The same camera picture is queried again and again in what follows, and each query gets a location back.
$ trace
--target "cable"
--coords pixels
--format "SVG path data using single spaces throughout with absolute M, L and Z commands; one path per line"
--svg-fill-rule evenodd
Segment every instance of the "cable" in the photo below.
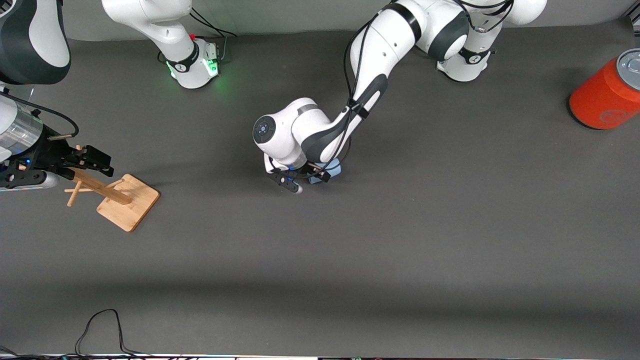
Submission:
M 203 24 L 204 26 L 208 27 L 208 28 L 212 28 L 213 30 L 216 30 L 218 32 L 218 34 L 220 34 L 221 37 L 226 37 L 225 34 L 223 34 L 220 30 L 214 28 L 213 26 L 210 26 L 209 24 L 205 23 L 204 21 L 198 19 L 197 17 L 195 17 L 195 15 L 193 15 L 192 13 L 189 14 L 189 16 L 191 16 L 192 18 L 194 18 L 197 22 Z
M 358 80 L 360 79 L 360 66 L 362 65 L 362 55 L 364 53 L 364 44 L 365 44 L 365 40 L 367 39 L 367 34 L 369 32 L 369 29 L 371 29 L 371 24 L 373 23 L 373 20 L 375 20 L 378 15 L 380 13 L 377 13 L 376 15 L 374 15 L 374 17 L 371 18 L 371 20 L 369 20 L 366 24 L 364 24 L 360 30 L 358 30 L 349 40 L 349 42 L 347 43 L 347 47 L 344 50 L 344 57 L 343 57 L 343 62 L 342 62 L 342 68 L 344 70 L 345 73 L 345 77 L 346 77 L 346 81 L 347 81 L 347 87 L 349 88 L 349 99 L 352 99 L 353 96 L 355 95 L 356 92 L 356 88 L 358 86 Z M 361 30 L 364 29 L 364 33 L 362 34 L 362 43 L 360 44 L 360 54 L 358 55 L 358 68 L 356 69 L 356 74 L 355 74 L 355 79 L 353 82 L 353 88 L 351 87 L 351 83 L 349 82 L 349 76 L 347 75 L 347 54 L 349 52 L 349 50 L 351 49 L 351 46 L 353 46 L 353 42 L 355 41 L 355 38 L 360 34 Z M 303 176 L 303 177 L 295 177 L 295 180 L 305 180 L 305 179 L 310 179 L 311 177 L 314 177 L 316 175 L 319 175 L 321 173 L 323 173 L 324 171 L 327 170 L 327 167 L 329 166 L 329 164 L 336 159 L 336 157 L 338 156 L 340 149 L 342 148 L 342 146 L 344 145 L 344 141 L 345 141 L 345 137 L 347 135 L 347 128 L 349 127 L 349 124 L 351 123 L 351 121 L 353 120 L 353 115 L 354 115 L 354 111 L 352 108 L 348 107 L 348 111 L 349 111 L 349 115 L 347 115 L 349 118 L 348 120 L 344 123 L 344 127 L 342 128 L 342 138 L 340 139 L 340 144 L 338 144 L 338 146 L 335 149 L 335 152 L 333 153 L 333 155 L 331 156 L 331 159 L 329 161 L 327 161 L 324 166 L 322 168 L 320 168 L 320 170 L 314 172 L 313 174 L 307 175 L 307 176 Z
M 65 357 L 72 357 L 75 355 L 75 354 L 65 354 L 62 356 L 47 356 L 47 355 L 38 355 L 38 354 L 17 354 L 16 352 L 2 345 L 0 345 L 0 352 L 13 355 L 14 357 L 12 358 L 12 360 L 59 360 Z
M 340 163 L 339 163 L 338 165 L 335 165 L 335 166 L 334 166 L 334 167 L 332 167 L 332 168 L 328 168 L 328 169 L 326 169 L 326 171 L 331 171 L 331 170 L 333 170 L 333 169 L 335 169 L 335 168 L 339 167 L 339 166 L 344 162 L 344 160 L 347 158 L 347 156 L 349 156 L 349 152 L 351 151 L 351 143 L 353 143 L 353 140 L 352 140 L 352 139 L 351 139 L 351 137 L 349 136 L 349 138 L 347 139 L 347 141 L 349 142 L 349 145 L 347 145 L 347 151 L 345 151 L 345 152 L 344 152 L 344 155 L 343 155 L 342 159 L 340 159 Z
M 193 14 L 189 14 L 192 18 L 194 18 L 195 20 L 197 20 L 199 23 L 203 24 L 204 26 L 207 26 L 209 28 L 212 28 L 213 30 L 216 30 L 222 37 L 225 37 L 223 33 L 227 33 L 229 35 L 232 35 L 234 37 L 237 37 L 237 34 L 232 33 L 231 31 L 227 31 L 227 30 L 223 30 L 220 28 L 217 28 L 215 26 L 213 26 L 204 16 L 202 16 L 198 10 L 196 10 L 195 8 L 191 8 L 193 10 L 193 12 L 196 13 L 196 15 L 198 15 L 203 21 L 200 21 L 198 18 L 196 18 Z
M 227 40 L 228 40 L 228 37 L 225 37 L 225 45 L 223 45 L 222 47 L 222 57 L 220 57 L 218 61 L 224 60 L 225 56 L 227 55 Z
M 475 9 L 494 9 L 497 8 L 498 6 L 502 6 L 502 9 L 499 9 L 496 12 L 493 12 L 491 14 L 485 14 L 485 15 L 489 15 L 489 16 L 493 16 L 493 15 L 498 15 L 499 13 L 503 12 L 505 10 L 505 6 L 508 6 L 508 10 L 507 10 L 507 14 L 505 14 L 505 16 L 503 16 L 498 22 L 496 22 L 492 27 L 489 28 L 489 30 L 486 30 L 485 32 L 489 32 L 493 29 L 495 29 L 498 25 L 502 24 L 503 21 L 505 21 L 507 19 L 507 16 L 509 16 L 509 13 L 511 13 L 511 9 L 513 9 L 513 3 L 515 0 L 503 0 L 497 4 L 493 4 L 493 5 L 476 5 L 476 4 L 471 4 L 468 3 L 464 0 L 453 0 L 456 4 L 458 4 L 462 10 L 467 14 L 467 19 L 469 21 L 469 25 L 471 26 L 472 29 L 475 29 L 476 27 L 474 26 L 474 23 L 471 21 L 471 13 L 469 12 L 469 10 L 465 7 L 468 6 L 470 8 L 475 8 Z
M 71 118 L 66 116 L 65 114 L 59 113 L 56 110 L 51 110 L 49 108 L 45 108 L 44 106 L 41 106 L 41 105 L 38 105 L 38 104 L 34 104 L 34 103 L 29 102 L 27 100 L 22 100 L 19 97 L 15 97 L 13 95 L 9 95 L 9 94 L 6 93 L 7 91 L 8 91 L 8 89 L 4 88 L 4 91 L 0 91 L 0 95 L 4 96 L 6 98 L 9 98 L 9 99 L 11 99 L 13 101 L 20 102 L 20 103 L 22 103 L 22 104 L 24 104 L 26 106 L 30 106 L 32 108 L 36 108 L 36 109 L 39 109 L 39 110 L 42 110 L 42 111 L 46 111 L 47 113 L 52 113 L 53 115 L 55 115 L 57 117 L 61 117 L 61 118 L 65 119 L 69 124 L 71 124 L 74 127 L 74 132 L 68 134 L 69 137 L 75 138 L 76 135 L 78 135 L 78 133 L 80 132 L 80 128 L 78 127 L 76 122 L 71 120 Z
M 166 58 L 164 61 L 160 60 L 160 55 L 162 55 L 162 51 L 158 51 L 158 55 L 156 56 L 156 60 L 161 64 L 166 64 Z
M 76 341 L 76 345 L 74 347 L 74 350 L 76 351 L 76 355 L 83 356 L 82 353 L 80 353 L 80 344 L 82 343 L 82 340 L 86 336 L 87 332 L 89 332 L 89 327 L 91 326 L 91 322 L 93 321 L 93 319 L 96 316 L 98 316 L 98 315 L 100 315 L 102 313 L 105 313 L 107 311 L 112 311 L 116 315 L 116 322 L 118 323 L 118 344 L 120 345 L 120 351 L 122 351 L 125 354 L 131 355 L 133 357 L 136 357 L 136 354 L 144 354 L 144 353 L 139 352 L 139 351 L 133 351 L 133 350 L 127 348 L 124 345 L 124 338 L 122 336 L 122 325 L 120 324 L 120 317 L 118 315 L 118 311 L 116 311 L 116 309 L 105 309 L 105 310 L 98 311 L 97 313 L 93 314 L 93 316 L 86 323 L 86 326 L 84 327 L 84 332 L 82 333 L 82 335 L 80 335 L 80 337 Z
M 489 30 L 487 30 L 486 32 L 488 33 L 489 31 L 497 28 L 498 25 L 502 24 L 502 22 L 507 19 L 507 16 L 509 16 L 509 14 L 511 13 L 512 9 L 513 9 L 513 0 L 511 2 L 511 6 L 509 6 L 509 8 L 507 9 L 507 13 L 504 14 L 504 16 L 498 22 L 496 22 L 492 27 L 490 27 Z

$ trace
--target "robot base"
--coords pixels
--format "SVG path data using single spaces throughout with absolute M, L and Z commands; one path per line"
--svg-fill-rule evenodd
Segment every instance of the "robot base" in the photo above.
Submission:
M 451 59 L 438 61 L 437 69 L 447 74 L 447 76 L 455 81 L 466 83 L 475 80 L 480 73 L 486 69 L 486 62 L 490 54 L 487 54 L 482 60 L 475 64 L 469 64 L 460 54 L 455 54 Z
M 210 44 L 202 39 L 196 39 L 194 43 L 199 48 L 200 58 L 191 66 L 189 71 L 179 72 L 167 63 L 171 76 L 178 81 L 180 86 L 187 89 L 201 88 L 220 73 L 216 44 Z

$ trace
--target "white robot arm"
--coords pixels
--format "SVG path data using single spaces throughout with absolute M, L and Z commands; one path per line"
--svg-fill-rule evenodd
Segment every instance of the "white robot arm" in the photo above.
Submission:
M 438 70 L 455 81 L 472 81 L 487 67 L 492 45 L 503 21 L 525 25 L 540 16 L 547 0 L 457 0 L 470 14 L 469 37 L 452 58 L 440 60 Z
M 200 88 L 218 75 L 215 44 L 192 39 L 177 21 L 189 15 L 191 0 L 102 0 L 102 7 L 113 21 L 149 37 L 184 88 Z
M 9 92 L 11 85 L 54 84 L 69 71 L 70 53 L 62 23 L 61 0 L 14 0 L 0 13 L 0 192 L 51 188 L 69 168 L 112 176 L 111 157 L 87 145 L 67 143 L 78 133 L 73 120 Z M 67 119 L 74 132 L 60 135 L 38 118 L 39 110 Z
M 546 3 L 546 0 L 515 1 Z M 314 177 L 329 180 L 328 167 L 338 166 L 336 157 L 346 139 L 367 118 L 387 90 L 391 70 L 413 46 L 445 66 L 447 60 L 461 56 L 463 46 L 469 43 L 469 15 L 473 16 L 478 10 L 468 8 L 465 3 L 461 0 L 397 0 L 380 10 L 353 39 L 350 58 L 356 83 L 346 107 L 334 121 L 309 98 L 295 100 L 282 111 L 256 121 L 253 140 L 264 152 L 270 177 L 294 193 L 301 192 L 296 180 Z M 491 8 L 510 3 L 513 7 L 513 0 L 475 0 L 474 3 L 491 3 Z M 526 9 L 514 8 L 508 15 L 520 22 L 538 16 Z M 493 12 L 495 14 L 482 16 L 494 19 L 503 13 L 495 9 Z M 494 20 L 498 24 L 495 29 L 501 25 L 499 19 Z M 481 60 L 486 63 L 486 56 Z

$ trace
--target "wooden mug holder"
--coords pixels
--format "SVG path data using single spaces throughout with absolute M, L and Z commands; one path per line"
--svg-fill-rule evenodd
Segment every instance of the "wooden mug holder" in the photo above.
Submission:
M 98 205 L 98 213 L 124 231 L 134 231 L 160 198 L 157 190 L 130 174 L 111 184 L 104 184 L 84 170 L 73 171 L 76 173 L 73 180 L 76 187 L 65 190 L 66 193 L 71 193 L 67 206 L 73 206 L 81 192 L 98 193 L 104 196 L 104 200 Z

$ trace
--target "gray table surface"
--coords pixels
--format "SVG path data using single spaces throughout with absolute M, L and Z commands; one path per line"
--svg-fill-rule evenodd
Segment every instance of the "gray table surface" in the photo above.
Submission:
M 146 352 L 640 358 L 640 122 L 595 131 L 565 108 L 632 47 L 628 21 L 507 29 L 472 83 L 412 51 L 344 173 L 283 192 L 252 125 L 303 96 L 333 118 L 349 36 L 231 38 L 192 91 L 150 41 L 72 42 L 33 100 L 162 197 L 129 234 L 95 194 L 2 194 L 0 343 L 68 352 L 115 307 Z M 97 319 L 84 351 L 116 350 Z

